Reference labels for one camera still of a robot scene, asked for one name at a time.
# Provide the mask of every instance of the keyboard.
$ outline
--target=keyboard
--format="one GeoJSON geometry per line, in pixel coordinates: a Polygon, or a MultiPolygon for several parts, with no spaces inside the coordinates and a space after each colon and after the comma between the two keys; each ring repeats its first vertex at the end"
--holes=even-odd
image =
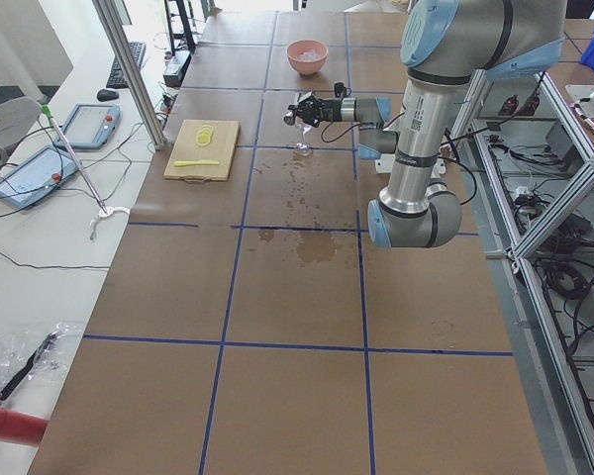
{"type": "MultiPolygon", "coordinates": [[[[146,55],[146,44],[142,42],[128,42],[128,45],[130,46],[130,51],[132,52],[132,56],[135,59],[135,63],[139,69],[141,69],[141,63],[143,62],[143,58],[146,55]]],[[[126,81],[126,77],[123,75],[123,71],[121,70],[121,64],[116,57],[115,60],[112,61],[110,76],[108,76],[106,87],[110,89],[124,89],[129,87],[128,81],[126,81]]]]}

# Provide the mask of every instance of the wine glass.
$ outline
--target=wine glass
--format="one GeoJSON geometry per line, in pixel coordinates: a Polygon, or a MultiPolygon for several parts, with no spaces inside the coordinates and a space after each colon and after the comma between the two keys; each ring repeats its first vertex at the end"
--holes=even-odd
{"type": "Polygon", "coordinates": [[[312,126],[300,121],[295,124],[295,127],[301,131],[301,140],[293,146],[293,153],[299,156],[308,156],[313,150],[306,142],[306,134],[312,129],[312,126]]]}

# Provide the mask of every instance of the white table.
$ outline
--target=white table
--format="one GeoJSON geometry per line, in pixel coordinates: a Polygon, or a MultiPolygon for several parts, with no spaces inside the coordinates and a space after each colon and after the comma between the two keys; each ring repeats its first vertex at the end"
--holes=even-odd
{"type": "MultiPolygon", "coordinates": [[[[132,31],[127,31],[127,34],[129,40],[148,44],[142,74],[155,105],[164,88],[161,84],[164,69],[162,54],[151,47],[152,37],[141,38],[133,35],[132,31]]],[[[71,71],[49,103],[50,110],[60,124],[75,104],[97,103],[96,93],[105,86],[112,59],[113,53],[107,39],[93,39],[90,51],[71,71]]],[[[128,161],[115,151],[100,163],[93,163],[118,146],[141,122],[129,89],[120,90],[119,99],[108,104],[118,104],[121,108],[122,118],[116,133],[101,150],[78,153],[102,197],[114,189],[128,161]]],[[[41,121],[44,126],[48,124],[44,116],[41,121]]],[[[18,147],[11,161],[22,162],[49,142],[44,133],[36,134],[18,147]]],[[[122,151],[132,161],[132,165],[107,204],[131,208],[153,153],[145,128],[140,127],[123,145],[122,151]]],[[[73,177],[64,187],[87,190],[81,176],[73,177]]],[[[0,202],[0,215],[11,211],[11,208],[0,202]]],[[[41,266],[109,266],[128,217],[117,214],[101,222],[97,228],[97,239],[91,241],[89,224],[98,211],[97,203],[83,193],[56,191],[32,210],[0,219],[0,251],[18,262],[41,266]]],[[[12,336],[14,341],[21,343],[24,347],[22,356],[26,360],[45,335],[57,325],[72,329],[72,333],[60,338],[56,349],[58,361],[62,365],[69,365],[106,272],[105,269],[35,270],[18,267],[0,256],[0,334],[12,336]]],[[[58,373],[49,371],[23,381],[3,407],[48,419],[66,370],[60,369],[58,373]]],[[[25,474],[35,452],[31,447],[0,442],[0,475],[25,474]]]]}

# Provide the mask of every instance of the yellow knife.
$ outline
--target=yellow knife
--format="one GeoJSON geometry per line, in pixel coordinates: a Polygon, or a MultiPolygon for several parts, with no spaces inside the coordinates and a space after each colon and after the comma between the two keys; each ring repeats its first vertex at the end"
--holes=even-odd
{"type": "Polygon", "coordinates": [[[174,166],[193,166],[193,165],[219,165],[218,160],[177,160],[174,166]]]}

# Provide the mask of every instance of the tablet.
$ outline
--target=tablet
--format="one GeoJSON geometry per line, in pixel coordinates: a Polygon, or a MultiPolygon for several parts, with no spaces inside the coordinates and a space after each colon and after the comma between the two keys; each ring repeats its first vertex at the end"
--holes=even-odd
{"type": "MultiPolygon", "coordinates": [[[[114,104],[77,104],[61,131],[72,148],[98,150],[114,134],[120,117],[121,109],[114,104]]],[[[53,143],[63,148],[59,137],[53,143]]]]}
{"type": "Polygon", "coordinates": [[[0,177],[0,198],[16,209],[35,205],[77,171],[70,155],[47,145],[0,177]]]}

